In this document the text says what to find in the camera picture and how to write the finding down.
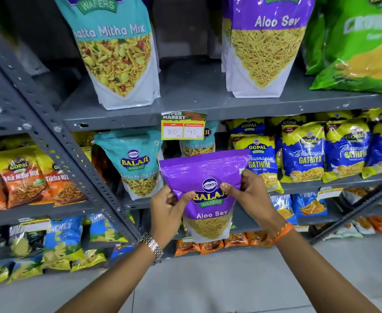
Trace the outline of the small orange snack packet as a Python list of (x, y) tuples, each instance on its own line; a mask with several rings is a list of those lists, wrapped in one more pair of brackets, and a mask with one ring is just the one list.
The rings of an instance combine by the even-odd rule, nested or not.
[(246, 234), (243, 233), (232, 233), (229, 238), (224, 240), (224, 247), (230, 248), (234, 246), (248, 246), (249, 241), (246, 237)]
[(273, 245), (272, 239), (269, 237), (267, 231), (265, 230), (249, 231), (245, 234), (249, 246), (261, 246), (264, 248), (269, 248)]
[(200, 254), (206, 255), (224, 248), (223, 240), (215, 240), (211, 242), (199, 243)]
[(185, 255), (189, 252), (201, 252), (200, 245), (193, 241), (193, 238), (190, 236), (178, 239), (176, 242), (176, 251), (174, 257), (179, 257)]

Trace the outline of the row of yellow blue chip packets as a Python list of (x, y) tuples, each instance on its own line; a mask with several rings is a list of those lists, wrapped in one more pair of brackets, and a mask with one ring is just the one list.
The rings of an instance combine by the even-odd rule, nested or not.
[(18, 280), (43, 275), (45, 272), (77, 272), (80, 270), (101, 266), (107, 262), (104, 250), (84, 251), (80, 258), (75, 260), (60, 259), (47, 264), (42, 256), (22, 260), (0, 260), (0, 284), (13, 283)]

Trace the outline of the yellow red price tag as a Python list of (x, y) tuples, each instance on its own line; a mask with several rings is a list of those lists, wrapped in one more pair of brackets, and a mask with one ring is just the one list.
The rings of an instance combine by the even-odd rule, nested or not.
[(207, 115), (195, 111), (161, 113), (161, 139), (203, 140)]

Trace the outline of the blue orange chips packet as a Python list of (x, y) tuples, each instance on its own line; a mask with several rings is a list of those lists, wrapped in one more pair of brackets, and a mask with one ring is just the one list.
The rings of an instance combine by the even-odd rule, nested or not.
[(292, 198), (290, 194), (270, 196), (271, 202), (277, 212), (290, 224), (298, 225), (298, 220), (292, 209)]
[(296, 218), (303, 216), (323, 216), (328, 214), (326, 200), (319, 200), (317, 192), (292, 194), (292, 202)]

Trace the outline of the grey metal shelf rack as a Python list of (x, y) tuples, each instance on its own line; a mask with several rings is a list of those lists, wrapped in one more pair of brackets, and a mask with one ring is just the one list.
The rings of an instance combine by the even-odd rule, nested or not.
[[(35, 30), (44, 31), (44, 38), (50, 39), (46, 42), (49, 49), (52, 48), (53, 41), (62, 40), (58, 34), (64, 33), (64, 37), (68, 39), (64, 45), (69, 45), (71, 53), (78, 54), (75, 67), (83, 64), (80, 81), (75, 84), (70, 83), (69, 93), (64, 93), (63, 97), (50, 86), (47, 87), (46, 83), (41, 84), (35, 81), (39, 76), (34, 78), (32, 72), (28, 72), (30, 62), (23, 62), (23, 59), (20, 59), (20, 55), (17, 54), (25, 48), (25, 43), (22, 42), (13, 21), (13, 9), (5, 0), (0, 0), (0, 57), (7, 56), (7, 60), (17, 61), (18, 68), (24, 71), (25, 76), (29, 76), (34, 81), (59, 119), (70, 131), (75, 143), (78, 144), (111, 190), (118, 206), (123, 208), (128, 217), (129, 210), (149, 208), (150, 198), (139, 200), (130, 198), (122, 184), (121, 175), (105, 151), (94, 142), (94, 136), (100, 132), (149, 127), (158, 128), (161, 131), (161, 113), (173, 111), (205, 113), (207, 115), (206, 122), (218, 120), (220, 123), (225, 123), (226, 120), (233, 119), (267, 119), (300, 114), (307, 115), (308, 121), (312, 121), (313, 115), (319, 112), (352, 110), (356, 115), (356, 111), (367, 107), (382, 107), (382, 94), (378, 93), (310, 90), (310, 85), (314, 79), (307, 78), (297, 66), (292, 66), (279, 98), (235, 98), (230, 91), (229, 77), (221, 72), (220, 62), (205, 56), (198, 56), (170, 58), (162, 61), (162, 72), (158, 72), (161, 96), (152, 105), (106, 110), (98, 101), (98, 96), (80, 55), (73, 32), (55, 1), (16, 0), (14, 5), (18, 11), (32, 20), (31, 23), (34, 23), (34, 25), (27, 24), (25, 26), (27, 29), (34, 27)], [(6, 115), (1, 105), (0, 109), (0, 112)], [(0, 130), (2, 130), (0, 135), (29, 135), (17, 126), (17, 122), (14, 128), (1, 123)], [(162, 141), (161, 151), (158, 155), (159, 167), (160, 162), (164, 159), (182, 157), (178, 142), (178, 140)], [(359, 203), (353, 205), (352, 212), (345, 212), (336, 218), (332, 216), (301, 217), (301, 222), (304, 225), (312, 225), (319, 221), (332, 221), (334, 223), (334, 225), (327, 225), (323, 233), (313, 238), (313, 244), (328, 236), (330, 230), (338, 229), (341, 225), (353, 220), (354, 216), (359, 216), (361, 212), (368, 212), (376, 208), (376, 204), (382, 201), (382, 174), (366, 179), (362, 178), (361, 175), (355, 175), (330, 183), (323, 183), (319, 180), (282, 184), (283, 194), (316, 192), (325, 186), (345, 188), (369, 185), (378, 185), (378, 188), (370, 195), (370, 198), (361, 199)], [(17, 208), (49, 204), (55, 207), (54, 203), (39, 204), (38, 202), (37, 204), (0, 210), (0, 226), (19, 224), (25, 219), (40, 219), (38, 217), (26, 218), (25, 215), (28, 212), (17, 210)]]
[(87, 159), (70, 131), (57, 116), (55, 110), (34, 81), (18, 68), (17, 61), (0, 57), (0, 105), (17, 122), (17, 126), (29, 134), (45, 153), (58, 162), (58, 167), (87, 197), (74, 205), (52, 207), (36, 205), (17, 208), (28, 212), (28, 217), (58, 219), (81, 214), (101, 212), (128, 240), (137, 242), (135, 225), (116, 203), (116, 198)]

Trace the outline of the person's right hand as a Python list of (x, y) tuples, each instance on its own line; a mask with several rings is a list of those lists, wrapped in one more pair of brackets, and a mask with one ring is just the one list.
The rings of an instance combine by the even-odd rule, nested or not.
[(241, 187), (244, 199), (236, 200), (270, 238), (282, 231), (287, 221), (277, 212), (268, 195), (262, 176), (245, 169), (241, 175)]

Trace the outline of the large purple snack packet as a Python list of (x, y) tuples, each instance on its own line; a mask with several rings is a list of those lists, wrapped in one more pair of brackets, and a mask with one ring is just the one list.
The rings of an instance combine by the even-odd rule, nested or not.
[(229, 0), (226, 76), (235, 98), (279, 98), (316, 0)]
[(221, 39), (222, 39), (222, 54), (221, 54), (221, 70), (223, 73), (227, 71), (228, 52), (231, 45), (231, 15), (232, 15), (232, 0), (221, 0)]

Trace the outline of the white shelf price label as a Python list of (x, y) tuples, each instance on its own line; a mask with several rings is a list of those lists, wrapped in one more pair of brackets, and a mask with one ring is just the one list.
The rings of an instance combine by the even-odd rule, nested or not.
[(50, 218), (25, 219), (19, 223), (25, 232), (49, 231), (52, 229)]
[(342, 187), (332, 187), (332, 186), (325, 186), (321, 187), (319, 191), (317, 192), (317, 200), (326, 200), (329, 198), (339, 197), (341, 192), (343, 191)]

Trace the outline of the person's left hand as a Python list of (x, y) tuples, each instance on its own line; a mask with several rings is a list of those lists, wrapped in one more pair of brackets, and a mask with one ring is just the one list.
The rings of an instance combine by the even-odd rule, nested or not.
[(178, 200), (168, 185), (155, 194), (151, 200), (151, 230), (150, 236), (163, 250), (176, 236), (186, 205), (192, 199), (194, 192), (185, 193)]

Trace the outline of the silver metal wristwatch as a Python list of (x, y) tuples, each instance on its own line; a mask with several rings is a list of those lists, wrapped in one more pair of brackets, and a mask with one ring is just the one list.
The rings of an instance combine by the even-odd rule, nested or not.
[(148, 233), (144, 233), (141, 236), (140, 240), (138, 241), (138, 244), (144, 244), (152, 251), (152, 253), (155, 256), (155, 262), (159, 261), (162, 258), (163, 248), (161, 248), (160, 245), (155, 241), (155, 239)]

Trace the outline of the large green snack packet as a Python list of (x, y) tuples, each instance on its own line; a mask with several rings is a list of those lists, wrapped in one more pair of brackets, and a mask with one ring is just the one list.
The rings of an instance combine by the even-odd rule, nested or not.
[(324, 69), (323, 47), (326, 33), (324, 4), (325, 0), (316, 0), (301, 46), (307, 75), (317, 75)]
[(382, 0), (326, 0), (324, 69), (310, 90), (382, 93)]

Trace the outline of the person's left forearm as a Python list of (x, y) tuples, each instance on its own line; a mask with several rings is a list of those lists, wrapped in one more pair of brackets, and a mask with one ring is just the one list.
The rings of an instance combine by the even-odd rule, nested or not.
[(155, 261), (142, 244), (87, 285), (55, 313), (118, 313)]

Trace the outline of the large teal snack packet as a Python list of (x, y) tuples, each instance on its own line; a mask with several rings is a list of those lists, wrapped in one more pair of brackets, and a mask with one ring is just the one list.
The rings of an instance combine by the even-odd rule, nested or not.
[(148, 106), (160, 98), (152, 25), (142, 0), (54, 1), (106, 110)]

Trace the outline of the white snack packet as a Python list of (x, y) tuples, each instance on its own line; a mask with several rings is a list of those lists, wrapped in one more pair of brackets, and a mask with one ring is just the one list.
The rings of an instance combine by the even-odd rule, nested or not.
[(363, 235), (352, 223), (348, 223), (345, 226), (340, 227), (337, 231), (331, 233), (324, 240), (345, 238), (363, 238)]
[(371, 222), (363, 216), (358, 217), (356, 220), (352, 221), (356, 230), (362, 235), (374, 235), (376, 231), (372, 226)]

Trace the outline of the person's right forearm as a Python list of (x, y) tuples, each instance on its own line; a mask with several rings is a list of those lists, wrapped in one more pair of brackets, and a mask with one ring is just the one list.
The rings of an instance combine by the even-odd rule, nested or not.
[(382, 313), (291, 224), (273, 242), (317, 313)]

